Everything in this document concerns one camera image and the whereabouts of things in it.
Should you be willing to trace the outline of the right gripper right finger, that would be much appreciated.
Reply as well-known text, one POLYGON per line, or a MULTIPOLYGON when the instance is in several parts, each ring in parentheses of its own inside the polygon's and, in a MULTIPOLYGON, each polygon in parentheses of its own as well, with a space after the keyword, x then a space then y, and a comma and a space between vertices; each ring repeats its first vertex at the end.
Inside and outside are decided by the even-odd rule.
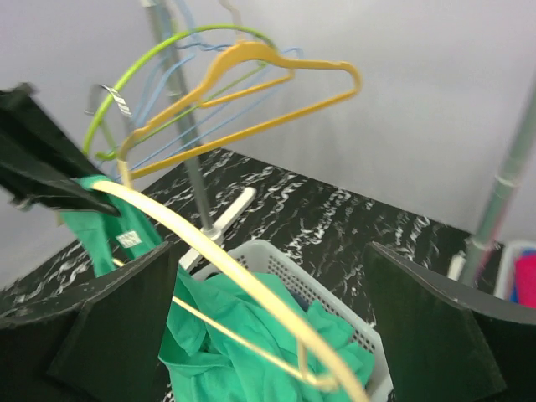
POLYGON ((535 310, 371 242, 367 293, 398 401, 533 401, 535 310))

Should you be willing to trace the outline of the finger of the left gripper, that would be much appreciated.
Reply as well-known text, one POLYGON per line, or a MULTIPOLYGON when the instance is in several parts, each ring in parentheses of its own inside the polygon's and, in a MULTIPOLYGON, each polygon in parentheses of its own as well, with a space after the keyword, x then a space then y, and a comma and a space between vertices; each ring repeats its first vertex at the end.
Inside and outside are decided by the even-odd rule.
POLYGON ((107 198, 83 188, 7 137, 1 139, 1 187, 12 194, 11 204, 18 209, 42 204, 58 211, 120 214, 107 198))
POLYGON ((34 88, 22 83, 1 91, 1 128, 38 160, 70 178, 86 178, 101 171, 70 140, 33 98, 34 88))

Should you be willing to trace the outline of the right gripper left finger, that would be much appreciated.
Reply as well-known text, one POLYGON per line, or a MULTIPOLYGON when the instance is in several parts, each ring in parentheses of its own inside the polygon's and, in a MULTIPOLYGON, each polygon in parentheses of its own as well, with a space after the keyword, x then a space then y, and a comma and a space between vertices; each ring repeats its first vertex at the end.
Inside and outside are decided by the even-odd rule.
POLYGON ((178 270, 164 242, 1 315, 3 401, 148 401, 178 270))

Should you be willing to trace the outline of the light blue wire hanger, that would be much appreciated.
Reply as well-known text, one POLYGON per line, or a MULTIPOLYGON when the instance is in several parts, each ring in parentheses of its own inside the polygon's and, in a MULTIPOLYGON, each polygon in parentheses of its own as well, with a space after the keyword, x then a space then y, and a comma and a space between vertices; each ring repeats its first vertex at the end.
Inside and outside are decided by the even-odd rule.
MULTIPOLYGON (((185 29, 182 33, 185 37, 158 52, 161 60, 147 77, 135 110, 126 118, 127 125, 135 128, 148 122, 149 114, 162 97, 164 90, 167 91, 171 102, 186 94, 187 84, 183 74, 183 66, 186 63, 195 60, 195 57, 201 52, 216 52, 223 48, 221 45, 213 46, 203 41, 202 35, 195 31, 198 25, 185 1, 146 1, 144 6, 155 23, 154 30, 157 40, 163 42, 180 34, 178 21, 172 15, 172 9, 175 9, 176 14, 183 18, 185 29)), ((145 167, 148 163, 161 157, 166 151, 174 156, 180 151, 199 145, 201 136, 197 132, 198 123, 193 117, 194 110, 193 106, 186 107, 176 114, 171 121, 153 129, 146 137, 136 141, 134 145, 140 146, 161 131, 166 130, 168 126, 178 124, 178 134, 175 138, 136 162, 134 167, 145 167)))

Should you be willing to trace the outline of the white side basket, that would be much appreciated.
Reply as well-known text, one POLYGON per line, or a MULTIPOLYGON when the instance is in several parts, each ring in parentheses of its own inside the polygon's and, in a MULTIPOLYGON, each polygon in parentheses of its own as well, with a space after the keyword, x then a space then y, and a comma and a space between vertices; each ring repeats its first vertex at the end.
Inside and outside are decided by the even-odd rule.
POLYGON ((509 301, 514 288, 514 264, 524 251, 535 251, 535 243, 528 240, 512 240, 504 244, 497 271, 493 295, 509 301))

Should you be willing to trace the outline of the pink folded shirt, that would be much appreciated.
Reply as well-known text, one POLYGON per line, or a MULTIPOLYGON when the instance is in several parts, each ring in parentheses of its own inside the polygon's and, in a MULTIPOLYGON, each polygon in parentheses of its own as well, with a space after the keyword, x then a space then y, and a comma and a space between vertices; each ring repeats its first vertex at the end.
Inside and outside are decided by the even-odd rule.
POLYGON ((514 265, 517 303, 535 308, 535 254, 519 257, 514 265))

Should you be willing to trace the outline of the white clothes rack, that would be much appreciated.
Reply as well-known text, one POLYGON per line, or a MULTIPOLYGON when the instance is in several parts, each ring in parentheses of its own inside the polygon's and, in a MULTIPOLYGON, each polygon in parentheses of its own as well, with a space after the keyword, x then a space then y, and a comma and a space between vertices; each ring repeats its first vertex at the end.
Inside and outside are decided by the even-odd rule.
MULTIPOLYGON (((209 216, 209 201, 204 188, 204 180, 201 177, 201 169, 198 158, 200 155, 213 151, 216 148, 229 145, 251 137, 262 131, 280 126, 288 121, 296 120, 302 116, 312 114, 339 102, 354 97, 362 88, 362 80, 359 72, 346 62, 329 62, 326 60, 288 59, 284 57, 271 44, 263 39, 248 41, 238 38, 233 44, 217 49, 217 56, 209 66, 209 70, 203 82, 193 90, 188 90, 183 77, 182 66, 185 62, 181 58, 175 44, 182 37, 175 32, 173 19, 164 1, 145 1, 143 7, 152 18, 152 28, 155 35, 160 38, 160 43, 145 55, 150 59, 157 53, 168 54, 162 60, 167 66, 163 72, 161 82, 156 88, 160 93, 169 89, 169 98, 172 104, 153 118, 148 118, 145 111, 139 113, 135 120, 135 128, 132 131, 132 140, 135 143, 142 142, 150 136, 160 132, 174 123, 179 125, 178 141, 181 148, 170 157, 160 162, 148 163, 146 166, 139 165, 137 169, 128 173, 123 171, 122 178, 139 178, 170 168, 180 163, 187 168, 188 179, 193 188, 193 195, 201 214, 202 231, 210 239, 220 242, 223 234, 250 205, 255 192, 247 188, 243 195, 245 200, 237 201, 228 208, 230 216, 214 222, 209 216), (231 92, 229 87, 219 92, 212 92, 219 80, 235 66, 254 61, 256 67, 250 75, 257 76, 268 67, 282 68, 286 75, 264 83, 254 82, 243 90, 231 92), (203 143, 198 134, 198 124, 192 113, 198 108, 225 106, 236 99, 268 90, 274 86, 282 85, 292 80, 297 70, 341 70, 351 75, 353 86, 339 95, 319 101, 300 110, 287 113, 272 120, 251 126, 243 131, 222 137, 210 143, 203 143)), ((535 146, 535 93, 531 91, 524 104, 521 121, 516 126, 516 133, 508 148, 508 154, 496 175, 492 191, 487 201, 482 218, 477 227, 477 232, 468 240, 465 254, 457 254, 451 259, 447 276, 453 281, 468 286, 475 286, 485 270, 488 257, 491 253, 492 243, 501 228, 503 218, 508 210, 508 203, 514 192, 521 183, 523 170, 528 163, 529 153, 535 146)))

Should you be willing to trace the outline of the white plastic basket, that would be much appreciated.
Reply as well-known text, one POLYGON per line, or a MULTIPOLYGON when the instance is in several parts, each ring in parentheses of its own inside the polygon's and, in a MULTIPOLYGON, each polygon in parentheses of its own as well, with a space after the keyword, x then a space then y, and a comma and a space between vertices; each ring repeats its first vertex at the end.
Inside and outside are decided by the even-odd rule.
POLYGON ((348 322, 354 328, 353 341, 374 356, 374 369, 365 387, 369 399, 389 400, 394 387, 381 337, 371 326, 271 243, 250 240, 228 254, 251 273, 277 275, 288 290, 299 294, 306 302, 320 302, 325 310, 348 322))

